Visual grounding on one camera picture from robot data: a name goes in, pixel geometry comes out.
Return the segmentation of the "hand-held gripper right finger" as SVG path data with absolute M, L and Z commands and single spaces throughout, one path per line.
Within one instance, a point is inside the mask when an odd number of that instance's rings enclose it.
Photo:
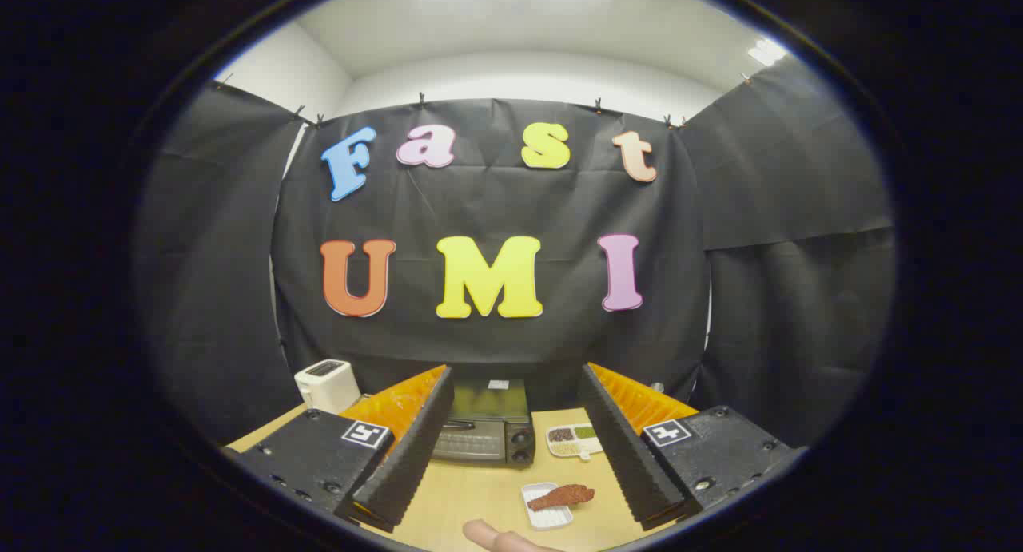
M 579 399 L 644 530 L 733 501 L 804 453 L 720 405 L 695 410 L 606 367 L 582 367 Z

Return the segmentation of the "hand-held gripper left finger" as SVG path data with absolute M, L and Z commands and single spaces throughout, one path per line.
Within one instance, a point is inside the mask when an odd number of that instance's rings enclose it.
M 340 414 L 308 409 L 235 462 L 307 507 L 392 531 L 402 522 L 454 398 L 452 370 L 432 367 Z

